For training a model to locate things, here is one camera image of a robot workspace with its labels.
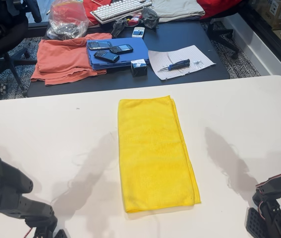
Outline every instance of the chair wheel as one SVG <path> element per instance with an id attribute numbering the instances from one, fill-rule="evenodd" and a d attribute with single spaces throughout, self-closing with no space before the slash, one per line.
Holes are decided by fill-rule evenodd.
<path id="1" fill-rule="evenodd" d="M 2 95 L 6 95 L 7 94 L 7 86 L 6 85 L 4 85 L 4 84 L 0 85 L 0 93 Z"/>
<path id="2" fill-rule="evenodd" d="M 26 51 L 26 52 L 24 53 L 24 55 L 25 55 L 25 58 L 26 58 L 26 59 L 29 59 L 29 58 L 30 58 L 30 54 L 29 54 L 28 51 Z"/>
<path id="3" fill-rule="evenodd" d="M 232 57 L 233 60 L 238 59 L 238 53 L 234 53 L 231 57 Z"/>
<path id="4" fill-rule="evenodd" d="M 229 39 L 233 38 L 233 33 L 229 33 L 228 35 L 226 35 L 226 37 Z"/>
<path id="5" fill-rule="evenodd" d="M 23 91 L 21 92 L 21 94 L 23 95 L 24 98 L 27 97 L 27 91 L 26 91 L 26 90 L 23 90 Z"/>

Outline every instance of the white table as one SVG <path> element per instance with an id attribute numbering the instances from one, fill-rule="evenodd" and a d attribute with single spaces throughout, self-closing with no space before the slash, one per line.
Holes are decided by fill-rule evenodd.
<path id="1" fill-rule="evenodd" d="M 175 101 L 202 204 L 127 215 L 118 102 L 165 95 Z M 71 238 L 250 237 L 254 185 L 281 173 L 281 76 L 0 101 L 0 157 L 33 180 L 26 197 L 51 203 Z M 1 238 L 27 231 L 0 214 Z"/>

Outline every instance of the paper sheet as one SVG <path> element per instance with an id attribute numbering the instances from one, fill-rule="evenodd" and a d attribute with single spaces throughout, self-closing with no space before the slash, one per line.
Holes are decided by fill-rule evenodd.
<path id="1" fill-rule="evenodd" d="M 187 73 L 201 70 L 201 68 L 194 66 L 194 62 L 196 61 L 201 61 L 205 67 L 215 64 L 210 61 L 210 59 L 207 58 L 196 46 L 189 46 L 170 52 L 148 51 L 148 55 L 152 69 L 161 80 L 175 78 L 186 75 Z M 190 59 L 190 67 L 158 72 L 160 69 L 168 67 L 170 64 L 187 59 Z"/>

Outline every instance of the office chair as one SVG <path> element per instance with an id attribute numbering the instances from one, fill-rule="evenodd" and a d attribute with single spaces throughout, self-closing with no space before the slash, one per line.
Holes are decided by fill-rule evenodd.
<path id="1" fill-rule="evenodd" d="M 226 37 L 231 39 L 233 37 L 233 29 L 214 30 L 214 18 L 231 16 L 231 15 L 238 13 L 239 10 L 247 3 L 247 1 L 248 0 L 242 0 L 240 3 L 231 7 L 230 9 L 207 18 L 207 20 L 209 21 L 207 34 L 208 34 L 210 40 L 216 41 L 216 42 L 222 44 L 223 46 L 226 46 L 227 48 L 233 50 L 234 54 L 231 57 L 234 60 L 236 60 L 238 58 L 239 49 L 221 37 L 221 35 L 227 34 Z"/>
<path id="2" fill-rule="evenodd" d="M 5 70 L 10 69 L 20 89 L 22 90 L 22 95 L 26 97 L 27 91 L 25 90 L 21 79 L 17 74 L 15 66 L 36 64 L 37 60 L 28 59 L 30 55 L 26 48 L 23 48 L 12 56 L 8 54 L 8 51 L 14 49 L 17 45 L 19 45 L 24 39 L 26 32 L 28 31 L 28 19 L 26 17 L 27 12 L 32 13 L 35 22 L 41 22 L 42 19 L 36 0 L 10 1 L 12 2 L 15 10 L 19 11 L 19 15 L 14 17 L 14 25 L 11 28 L 7 28 L 4 36 L 0 38 L 0 74 Z"/>

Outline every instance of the black phone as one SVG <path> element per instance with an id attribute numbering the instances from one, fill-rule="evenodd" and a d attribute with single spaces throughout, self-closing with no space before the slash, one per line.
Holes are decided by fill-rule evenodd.
<path id="1" fill-rule="evenodd" d="M 110 47 L 110 51 L 113 54 L 117 54 L 117 55 L 130 53 L 133 52 L 133 50 L 134 49 L 129 44 Z"/>
<path id="2" fill-rule="evenodd" d="M 119 60 L 119 56 L 112 54 L 111 52 L 106 52 L 106 51 L 97 51 L 94 54 L 94 57 L 100 60 L 104 60 L 107 62 L 111 62 L 111 63 L 116 63 L 117 60 Z"/>
<path id="3" fill-rule="evenodd" d="M 112 44 L 109 41 L 89 41 L 87 47 L 92 51 L 107 50 L 112 47 Z"/>

